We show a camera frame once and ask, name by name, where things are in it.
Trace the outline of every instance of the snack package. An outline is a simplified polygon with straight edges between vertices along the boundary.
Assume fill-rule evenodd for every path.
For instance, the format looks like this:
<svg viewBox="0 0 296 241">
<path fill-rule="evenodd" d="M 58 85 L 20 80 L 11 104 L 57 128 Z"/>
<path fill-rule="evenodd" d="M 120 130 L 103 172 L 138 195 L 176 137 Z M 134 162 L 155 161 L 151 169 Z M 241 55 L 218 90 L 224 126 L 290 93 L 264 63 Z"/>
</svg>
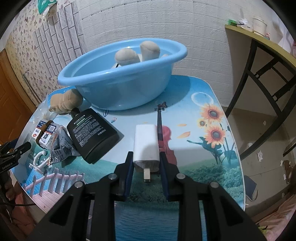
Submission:
<svg viewBox="0 0 296 241">
<path fill-rule="evenodd" d="M 73 141 L 68 136 L 67 129 L 60 126 L 50 148 L 50 164 L 61 162 L 69 156 L 80 156 L 80 153 L 76 150 Z"/>
<path fill-rule="evenodd" d="M 41 128 L 44 124 L 47 123 L 47 120 L 40 120 L 39 123 L 37 124 L 35 130 L 32 133 L 32 138 L 33 139 L 37 139 L 39 133 L 41 132 Z M 44 134 L 42 135 L 42 137 L 39 140 L 39 144 L 41 147 L 45 148 L 45 149 L 49 149 L 52 145 L 53 139 L 55 137 L 55 135 L 57 135 L 58 133 L 58 129 L 59 129 L 60 125 L 56 124 L 54 122 L 52 122 L 46 129 L 46 131 L 44 132 Z"/>
<path fill-rule="evenodd" d="M 53 120 L 57 117 L 57 113 L 50 112 L 48 107 L 49 98 L 46 96 L 45 100 L 37 107 L 35 110 L 32 119 L 29 122 L 33 122 L 35 126 L 39 123 L 40 120 Z"/>
</svg>

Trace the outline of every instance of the wooden door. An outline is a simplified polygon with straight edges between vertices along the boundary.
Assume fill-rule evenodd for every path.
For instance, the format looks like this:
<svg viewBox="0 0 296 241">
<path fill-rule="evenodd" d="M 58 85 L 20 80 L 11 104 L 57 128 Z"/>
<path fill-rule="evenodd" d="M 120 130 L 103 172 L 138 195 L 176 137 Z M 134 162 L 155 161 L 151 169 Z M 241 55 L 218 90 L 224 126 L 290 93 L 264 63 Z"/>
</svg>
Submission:
<svg viewBox="0 0 296 241">
<path fill-rule="evenodd" d="M 20 96 L 25 92 L 22 88 L 18 91 L 17 83 L 20 83 L 15 82 L 16 80 L 4 50 L 0 53 L 0 144 L 18 138 L 32 115 Z"/>
</svg>

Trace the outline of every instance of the wooden bridge illustration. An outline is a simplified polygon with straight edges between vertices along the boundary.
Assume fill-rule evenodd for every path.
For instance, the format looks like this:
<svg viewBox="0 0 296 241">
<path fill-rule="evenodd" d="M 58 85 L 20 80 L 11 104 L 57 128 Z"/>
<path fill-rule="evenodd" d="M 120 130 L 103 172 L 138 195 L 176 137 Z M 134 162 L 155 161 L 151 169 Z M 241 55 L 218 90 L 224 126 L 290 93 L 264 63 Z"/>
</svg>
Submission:
<svg viewBox="0 0 296 241">
<path fill-rule="evenodd" d="M 48 190 L 44 190 L 45 181 L 47 180 L 50 180 Z M 65 174 L 64 171 L 59 173 L 59 169 L 55 168 L 53 173 L 49 175 L 45 173 L 45 175 L 39 179 L 34 175 L 33 182 L 28 186 L 24 185 L 23 188 L 25 191 L 30 190 L 30 197 L 45 213 L 47 213 L 76 181 L 84 182 L 84 173 L 79 174 L 79 172 L 76 172 L 75 174 Z M 41 183 L 39 193 L 34 195 L 35 186 L 39 183 Z"/>
</svg>

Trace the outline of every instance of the cable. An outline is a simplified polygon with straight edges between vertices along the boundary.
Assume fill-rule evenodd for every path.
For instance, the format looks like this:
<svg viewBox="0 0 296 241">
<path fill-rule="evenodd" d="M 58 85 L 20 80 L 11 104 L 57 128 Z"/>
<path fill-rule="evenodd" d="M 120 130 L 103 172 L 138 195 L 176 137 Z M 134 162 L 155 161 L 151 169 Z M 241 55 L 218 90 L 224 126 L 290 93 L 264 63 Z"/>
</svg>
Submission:
<svg viewBox="0 0 296 241">
<path fill-rule="evenodd" d="M 0 202 L 0 205 L 7 205 L 7 206 L 13 206 L 13 207 L 28 207 L 28 206 L 34 206 L 35 203 L 30 204 L 14 204 L 14 203 L 8 203 L 8 202 Z"/>
</svg>

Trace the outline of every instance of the black bottle cap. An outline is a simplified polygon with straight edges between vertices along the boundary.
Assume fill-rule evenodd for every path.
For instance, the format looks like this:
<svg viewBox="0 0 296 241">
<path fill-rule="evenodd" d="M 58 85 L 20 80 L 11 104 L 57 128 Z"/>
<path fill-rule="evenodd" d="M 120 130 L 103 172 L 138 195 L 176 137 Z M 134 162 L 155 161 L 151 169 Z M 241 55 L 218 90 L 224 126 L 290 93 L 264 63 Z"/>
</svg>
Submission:
<svg viewBox="0 0 296 241">
<path fill-rule="evenodd" d="M 80 113 L 80 110 L 78 108 L 74 108 L 71 110 L 71 116 L 72 118 L 74 118 L 75 116 L 77 116 Z"/>
</svg>

